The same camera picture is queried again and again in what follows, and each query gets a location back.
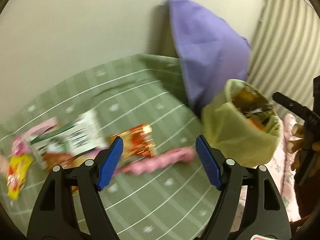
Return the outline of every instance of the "finger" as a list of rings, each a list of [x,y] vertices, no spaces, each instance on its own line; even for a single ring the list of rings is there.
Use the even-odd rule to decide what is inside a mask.
[[[315,152],[320,152],[320,142],[313,143],[313,144],[312,144],[312,149],[313,149]]]
[[[292,127],[291,133],[295,137],[303,138],[303,131],[304,131],[304,126],[296,123]]]
[[[293,163],[291,164],[291,170],[294,171],[295,169],[299,168],[300,166],[300,152],[297,152]]]
[[[303,139],[296,140],[296,141],[289,141],[287,144],[287,149],[289,153],[294,153],[298,150],[301,150],[302,145],[303,145]]]

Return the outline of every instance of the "purple bag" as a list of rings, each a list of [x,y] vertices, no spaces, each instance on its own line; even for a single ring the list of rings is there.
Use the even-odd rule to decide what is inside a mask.
[[[191,0],[169,0],[170,24],[189,107],[201,109],[228,79],[246,80],[250,46],[228,23]]]

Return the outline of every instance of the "green checkered tablecloth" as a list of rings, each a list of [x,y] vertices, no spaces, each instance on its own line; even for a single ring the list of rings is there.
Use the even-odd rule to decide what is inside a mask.
[[[179,59],[135,55],[81,72],[36,97],[0,126],[0,148],[9,158],[14,135],[55,116],[63,125],[95,108],[105,137],[149,122],[163,153],[194,145],[202,133],[186,102]],[[17,201],[0,179],[0,202],[24,234],[46,176],[33,163]],[[120,239],[190,240],[206,225],[219,192],[196,158],[140,176],[117,174],[100,197]],[[89,233],[79,194],[74,204],[80,229]]]

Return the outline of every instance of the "pink package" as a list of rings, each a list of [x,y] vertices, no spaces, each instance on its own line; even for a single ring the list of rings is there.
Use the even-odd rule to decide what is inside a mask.
[[[29,147],[26,142],[19,136],[16,136],[13,139],[12,147],[11,147],[11,154],[15,156],[19,156],[23,153],[29,153]]]
[[[32,127],[31,129],[29,129],[28,131],[26,131],[23,134],[23,137],[32,137],[32,139],[34,139],[35,137],[42,135],[44,133],[48,133],[51,132],[52,130],[56,129],[58,125],[57,122],[57,118],[53,117],[50,118],[44,122],[42,122],[41,124],[38,124],[34,127]]]
[[[196,152],[191,147],[174,149],[169,152],[156,155],[152,158],[146,158],[122,168],[122,172],[131,172],[134,175],[140,175],[144,172],[153,172],[177,162],[190,163],[195,157]]]
[[[56,118],[50,118],[39,125],[36,125],[26,131],[22,137],[16,136],[13,139],[12,147],[11,147],[11,154],[15,156],[19,156],[23,153],[30,153],[30,149],[28,147],[28,142],[32,139],[36,138],[37,136],[48,133],[54,130],[57,127],[57,120]]]

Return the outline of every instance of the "hand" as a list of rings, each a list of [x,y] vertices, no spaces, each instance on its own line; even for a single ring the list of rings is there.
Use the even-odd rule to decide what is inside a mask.
[[[289,153],[295,153],[296,151],[297,154],[294,158],[293,163],[291,164],[291,170],[294,171],[295,169],[299,168],[301,163],[300,163],[300,154],[301,154],[301,149],[302,149],[302,145],[303,145],[303,131],[304,131],[305,127],[299,124],[295,124],[292,128],[292,135],[298,138],[301,138],[299,140],[295,140],[295,141],[289,141],[287,144],[287,149],[289,151]],[[315,142],[312,144],[312,149],[315,152],[320,152],[320,141],[319,142]],[[316,172],[320,170],[320,157],[317,159],[315,166],[313,167],[313,169],[311,170],[309,177],[313,176],[316,174]]]

